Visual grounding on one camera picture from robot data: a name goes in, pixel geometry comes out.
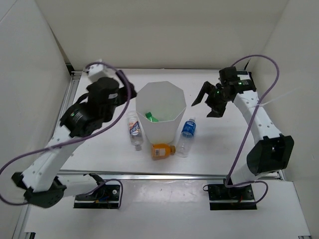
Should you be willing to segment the green plastic bottle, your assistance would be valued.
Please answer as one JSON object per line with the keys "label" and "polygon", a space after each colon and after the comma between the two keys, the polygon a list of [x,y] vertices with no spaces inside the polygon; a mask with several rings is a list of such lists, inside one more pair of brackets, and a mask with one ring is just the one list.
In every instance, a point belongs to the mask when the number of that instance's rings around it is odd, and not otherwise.
{"label": "green plastic bottle", "polygon": [[164,121],[170,121],[174,120],[174,117],[172,114],[170,115],[161,115],[159,117],[155,117],[151,112],[145,113],[145,117],[150,121],[150,122],[164,122]]}

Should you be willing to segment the clear bottle blue label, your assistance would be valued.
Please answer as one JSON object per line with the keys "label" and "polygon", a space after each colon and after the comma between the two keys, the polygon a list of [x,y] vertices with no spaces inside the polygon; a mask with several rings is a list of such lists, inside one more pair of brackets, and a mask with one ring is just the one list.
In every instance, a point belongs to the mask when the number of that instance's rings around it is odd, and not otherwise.
{"label": "clear bottle blue label", "polygon": [[196,130],[195,117],[189,118],[183,125],[179,140],[176,145],[176,154],[187,157],[193,144]]}

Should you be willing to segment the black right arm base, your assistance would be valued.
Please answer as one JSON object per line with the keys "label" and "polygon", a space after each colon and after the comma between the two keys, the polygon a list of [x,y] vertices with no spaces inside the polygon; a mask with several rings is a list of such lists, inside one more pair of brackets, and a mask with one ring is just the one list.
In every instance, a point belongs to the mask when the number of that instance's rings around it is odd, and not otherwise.
{"label": "black right arm base", "polygon": [[252,186],[226,188],[224,184],[207,184],[203,191],[208,193],[211,211],[256,210]]}

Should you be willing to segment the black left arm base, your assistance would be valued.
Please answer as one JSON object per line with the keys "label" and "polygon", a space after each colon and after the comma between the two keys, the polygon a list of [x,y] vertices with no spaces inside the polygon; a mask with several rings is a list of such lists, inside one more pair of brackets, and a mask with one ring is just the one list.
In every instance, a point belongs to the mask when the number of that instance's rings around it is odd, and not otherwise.
{"label": "black left arm base", "polygon": [[103,179],[97,174],[89,174],[98,187],[86,194],[75,196],[74,209],[120,209],[123,198],[123,184],[118,179]]}

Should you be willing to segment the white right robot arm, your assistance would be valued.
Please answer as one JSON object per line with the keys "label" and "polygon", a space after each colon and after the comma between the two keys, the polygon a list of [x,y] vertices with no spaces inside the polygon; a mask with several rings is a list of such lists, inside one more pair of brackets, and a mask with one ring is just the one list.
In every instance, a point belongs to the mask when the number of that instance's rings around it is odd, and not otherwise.
{"label": "white right robot arm", "polygon": [[241,112],[248,133],[254,139],[254,147],[247,154],[244,165],[230,169],[224,186],[226,197],[235,199],[242,193],[242,187],[268,173],[287,168],[294,140],[290,135],[283,135],[260,106],[249,73],[237,71],[234,66],[220,70],[219,83],[204,82],[193,105],[199,104],[204,96],[207,96],[205,103],[211,109],[207,117],[222,117],[227,103],[232,102]]}

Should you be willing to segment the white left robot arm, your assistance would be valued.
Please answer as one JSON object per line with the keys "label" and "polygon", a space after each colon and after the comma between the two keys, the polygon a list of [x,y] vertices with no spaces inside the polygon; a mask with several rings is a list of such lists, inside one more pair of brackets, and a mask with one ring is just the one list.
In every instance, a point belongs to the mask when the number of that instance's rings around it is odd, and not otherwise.
{"label": "white left robot arm", "polygon": [[84,141],[104,131],[103,123],[110,122],[112,127],[118,122],[112,119],[116,107],[127,107],[137,96],[125,76],[118,78],[102,77],[88,85],[87,92],[65,111],[47,146],[35,151],[40,156],[26,170],[12,175],[15,185],[24,190],[27,204],[46,209],[64,197],[103,197],[106,181],[97,174],[61,176],[58,172]]}

